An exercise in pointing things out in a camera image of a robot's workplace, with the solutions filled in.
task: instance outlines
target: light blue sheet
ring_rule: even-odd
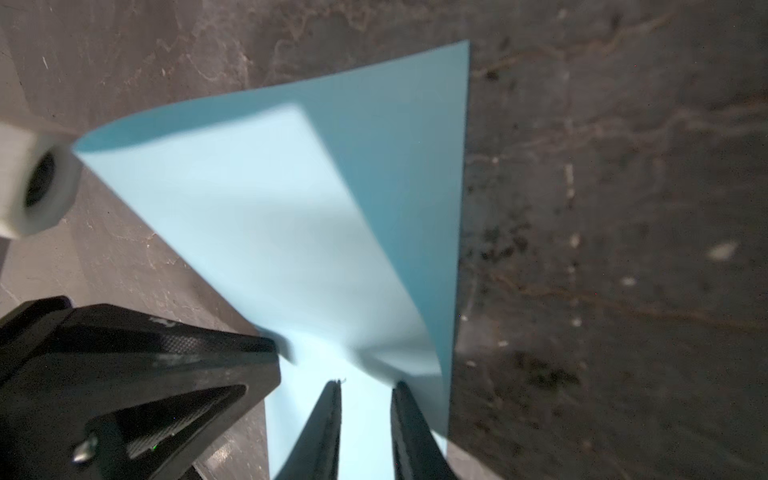
[[[468,50],[168,105],[74,146],[277,339],[272,476],[330,379],[345,380],[339,478],[393,478],[400,379],[447,433]]]

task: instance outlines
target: round hole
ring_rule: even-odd
[[[27,197],[25,199],[25,206],[27,208],[43,199],[53,184],[55,174],[56,161],[53,153],[49,151],[40,159],[38,166],[35,167],[35,172],[32,174],[32,178],[29,179]]]

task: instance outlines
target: white cylindrical object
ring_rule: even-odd
[[[0,237],[32,235],[67,213],[82,170],[75,138],[43,120],[0,118]]]

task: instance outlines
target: metal screw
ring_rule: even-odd
[[[96,456],[96,447],[98,439],[96,434],[91,432],[87,439],[72,450],[72,463],[83,464],[91,461]]]

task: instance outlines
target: black plastic part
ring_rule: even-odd
[[[177,480],[280,384],[269,339],[117,306],[55,297],[0,324],[3,478]]]
[[[392,456],[396,480],[456,480],[404,382],[392,390]]]
[[[276,480],[335,480],[339,474],[341,382],[328,382]]]

